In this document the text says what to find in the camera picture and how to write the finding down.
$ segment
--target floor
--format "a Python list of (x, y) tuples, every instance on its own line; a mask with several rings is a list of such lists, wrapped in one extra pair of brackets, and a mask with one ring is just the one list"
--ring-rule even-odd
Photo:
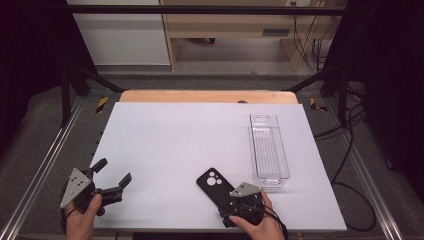
[[(119, 68), (104, 69), (102, 76), (121, 87), (134, 89), (278, 91), (314, 74), (314, 70), (305, 65), (300, 71), (293, 72), (279, 40), (253, 39), (217, 39), (215, 44), (208, 43), (206, 39), (183, 40), (175, 71), (148, 67), (146, 69), (147, 71), (143, 72), (123, 72), (119, 71)], [(59, 88), (53, 88), (31, 99), (27, 116), (14, 136), (14, 144), (1, 156), (2, 234), (8, 233), (5, 232), (7, 229), (19, 233), (18, 239), (64, 239), (59, 225), (58, 209), (61, 186), (69, 169), (85, 169), (89, 166), (113, 109), (113, 102), (118, 101), (120, 96), (95, 82), (89, 81), (89, 84), (92, 87), (89, 97), (81, 98), (74, 94), (72, 96), (73, 104), (79, 106), (80, 112), (69, 132), (61, 132), (62, 129), (59, 128)], [(363, 91), (360, 84), (351, 84), (357, 91)], [(297, 93), (314, 134), (337, 125), (332, 112), (337, 104), (335, 98), (322, 98), (319, 87), (319, 82), (314, 83)], [(96, 113), (99, 99), (103, 96), (109, 97), (108, 104), (102, 113)], [(311, 107), (311, 98), (316, 101), (317, 107)], [(357, 98), (351, 96), (348, 107), (353, 107), (357, 101)], [(374, 198), (377, 198), (377, 202), (379, 199), (382, 201), (383, 205), (380, 201), (379, 206), (374, 206), (378, 216), (375, 226), (368, 231), (349, 228), (346, 232), (338, 233), (291, 233), (291, 239), (424, 239), (423, 203), (401, 172), (387, 168), (384, 153), (380, 150), (372, 130), (364, 119), (360, 120), (354, 127), (354, 148), (338, 181), (348, 183), (373, 203), (376, 201)], [(63, 145), (54, 145), (56, 150), (50, 149), (60, 134), (63, 136)], [(329, 139), (316, 139), (329, 178), (334, 176), (346, 153), (346, 136), (352, 135), (345, 133)], [(377, 189), (377, 195), (371, 198), (368, 195), (370, 190), (367, 189), (369, 182), (364, 182), (364, 177), (361, 176), (364, 171), (358, 167), (358, 162), (363, 163), (365, 173), (369, 174)], [(47, 173), (43, 175), (39, 169), (47, 169)], [(334, 185), (334, 191), (349, 225), (360, 229), (370, 226), (373, 214), (360, 195), (341, 185)], [(10, 222), (16, 226), (7, 228)], [(391, 223), (392, 228), (385, 226), (385, 223)], [(113, 239), (114, 233), (96, 232), (95, 236), (99, 239)], [(120, 236), (120, 239), (131, 239), (132, 233), (121, 233)], [(138, 234), (135, 239), (155, 237), (160, 236)], [(173, 235), (167, 236), (167, 239), (178, 238)]]

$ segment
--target white tabletop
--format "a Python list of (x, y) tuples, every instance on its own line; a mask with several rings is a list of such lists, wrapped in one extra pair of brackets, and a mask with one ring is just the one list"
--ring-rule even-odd
[(300, 104), (116, 103), (92, 165), (98, 188), (131, 172), (123, 201), (106, 206), (95, 228), (119, 231), (225, 229), (217, 207), (197, 186), (211, 167), (234, 186), (253, 182), (250, 114), (278, 116), (290, 170), (282, 193), (269, 194), (289, 231), (346, 230), (303, 106)]

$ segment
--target aluminum rail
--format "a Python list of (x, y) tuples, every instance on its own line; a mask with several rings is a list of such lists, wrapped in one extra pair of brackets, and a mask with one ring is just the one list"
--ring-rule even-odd
[(344, 7), (266, 7), (198, 5), (46, 5), (50, 13), (78, 14), (228, 14), (345, 16), (367, 13), (367, 9)]
[(17, 237), (20, 228), (22, 227), (32, 205), (34, 204), (47, 176), (56, 161), (60, 150), (65, 144), (66, 138), (68, 137), (74, 123), (81, 111), (85, 98), (77, 97), (77, 100), (72, 109), (72, 115), (68, 124), (62, 127), (56, 135), (53, 144), (47, 152), (43, 162), (41, 163), (37, 173), (32, 179), (29, 187), (27, 188), (24, 196), (16, 207), (14, 213), (10, 217), (9, 221), (3, 227), (0, 232), (1, 240), (13, 240)]

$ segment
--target transparent plastic bin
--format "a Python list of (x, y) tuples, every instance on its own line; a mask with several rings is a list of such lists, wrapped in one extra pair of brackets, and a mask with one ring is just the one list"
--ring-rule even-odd
[(250, 115), (250, 149), (254, 181), (267, 192), (281, 192), (290, 178), (277, 116)]

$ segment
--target black phone case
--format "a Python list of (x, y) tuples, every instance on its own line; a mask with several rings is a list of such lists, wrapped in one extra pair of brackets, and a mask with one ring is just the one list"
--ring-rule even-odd
[(197, 181), (197, 185), (215, 203), (218, 209), (223, 212), (231, 212), (232, 198), (230, 192), (234, 187), (215, 168), (210, 168)]

